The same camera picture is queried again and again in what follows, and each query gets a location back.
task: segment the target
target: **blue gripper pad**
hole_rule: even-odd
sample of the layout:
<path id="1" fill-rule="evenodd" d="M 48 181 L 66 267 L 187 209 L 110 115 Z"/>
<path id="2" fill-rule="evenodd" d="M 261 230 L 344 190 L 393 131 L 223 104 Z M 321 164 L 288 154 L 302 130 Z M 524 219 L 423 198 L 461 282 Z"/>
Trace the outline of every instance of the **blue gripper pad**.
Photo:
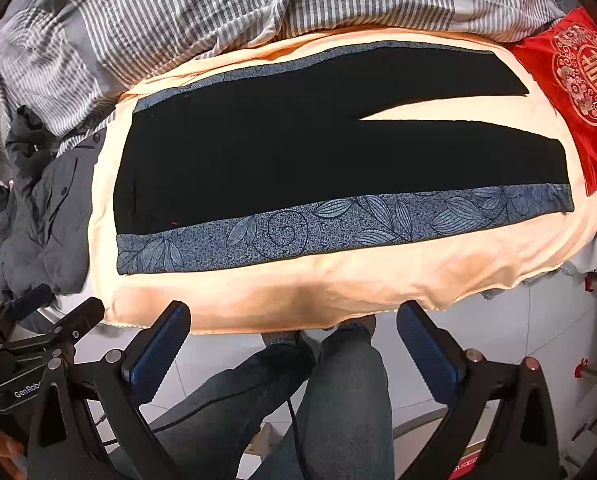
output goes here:
<path id="1" fill-rule="evenodd" d="M 39 308 L 48 306 L 53 299 L 54 294 L 50 286 L 42 283 L 12 302 L 12 318 L 21 321 Z"/>
<path id="2" fill-rule="evenodd" d="M 152 327 L 141 330 L 126 348 L 121 372 L 136 407 L 154 399 L 165 374 L 190 333 L 190 309 L 173 301 Z"/>
<path id="3" fill-rule="evenodd" d="M 466 375 L 461 347 L 447 330 L 432 322 L 416 301 L 400 306 L 397 330 L 434 400 L 451 406 Z"/>

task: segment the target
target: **red clip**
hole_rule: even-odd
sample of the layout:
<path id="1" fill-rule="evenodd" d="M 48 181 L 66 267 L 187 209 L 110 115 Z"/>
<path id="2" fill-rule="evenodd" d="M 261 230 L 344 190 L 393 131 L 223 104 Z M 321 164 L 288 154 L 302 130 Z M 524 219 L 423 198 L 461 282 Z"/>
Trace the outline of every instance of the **red clip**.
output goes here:
<path id="1" fill-rule="evenodd" d="M 583 368 L 585 368 L 587 366 L 587 359 L 581 359 L 581 364 L 579 364 L 576 368 L 575 368 L 575 377 L 577 379 L 581 378 L 581 370 L 583 370 Z"/>

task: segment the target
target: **jeans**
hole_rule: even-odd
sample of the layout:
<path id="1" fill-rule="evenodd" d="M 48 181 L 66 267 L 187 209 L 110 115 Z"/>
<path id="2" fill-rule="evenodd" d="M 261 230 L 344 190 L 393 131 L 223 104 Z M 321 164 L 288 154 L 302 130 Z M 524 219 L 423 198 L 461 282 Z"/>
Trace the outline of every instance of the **jeans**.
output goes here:
<path id="1" fill-rule="evenodd" d="M 307 382 L 296 412 L 298 435 L 312 480 L 393 480 L 394 447 L 387 374 L 362 325 L 346 326 L 322 344 L 319 364 L 302 340 L 278 342 L 232 370 L 206 381 L 150 425 L 172 422 L 208 400 L 186 421 L 157 433 L 184 478 L 234 480 L 243 451 L 262 420 Z M 137 478 L 127 455 L 115 449 L 117 470 Z M 262 462 L 252 480 L 303 480 L 293 428 Z"/>

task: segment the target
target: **screw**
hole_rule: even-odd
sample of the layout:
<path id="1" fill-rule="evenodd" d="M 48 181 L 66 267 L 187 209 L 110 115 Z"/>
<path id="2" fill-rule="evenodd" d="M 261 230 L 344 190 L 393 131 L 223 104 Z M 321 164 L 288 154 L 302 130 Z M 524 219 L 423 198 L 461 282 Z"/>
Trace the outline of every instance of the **screw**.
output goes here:
<path id="1" fill-rule="evenodd" d="M 111 364 L 117 363 L 120 358 L 123 356 L 120 350 L 110 350 L 105 354 L 105 360 Z"/>
<path id="2" fill-rule="evenodd" d="M 50 370 L 56 370 L 57 368 L 60 368 L 61 364 L 63 364 L 63 361 L 61 361 L 61 358 L 54 357 L 54 358 L 50 359 L 50 362 L 48 363 L 48 368 Z"/>
<path id="3" fill-rule="evenodd" d="M 483 354 L 473 348 L 468 348 L 465 351 L 465 355 L 473 363 L 478 363 L 479 361 L 483 360 Z"/>
<path id="4" fill-rule="evenodd" d="M 538 370 L 539 368 L 541 368 L 541 365 L 539 364 L 539 362 L 534 357 L 526 357 L 525 358 L 525 365 L 530 370 Z"/>

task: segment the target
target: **gray jacket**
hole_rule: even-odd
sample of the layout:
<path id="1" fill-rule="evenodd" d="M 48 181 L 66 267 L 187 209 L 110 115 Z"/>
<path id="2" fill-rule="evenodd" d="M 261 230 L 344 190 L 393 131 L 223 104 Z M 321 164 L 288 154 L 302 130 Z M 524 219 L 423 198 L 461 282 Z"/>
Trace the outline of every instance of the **gray jacket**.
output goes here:
<path id="1" fill-rule="evenodd" d="M 6 142 L 16 177 L 0 215 L 0 301 L 41 283 L 55 294 L 83 288 L 92 175 L 104 136 L 102 130 L 53 159 L 55 137 L 30 110 L 19 109 Z"/>

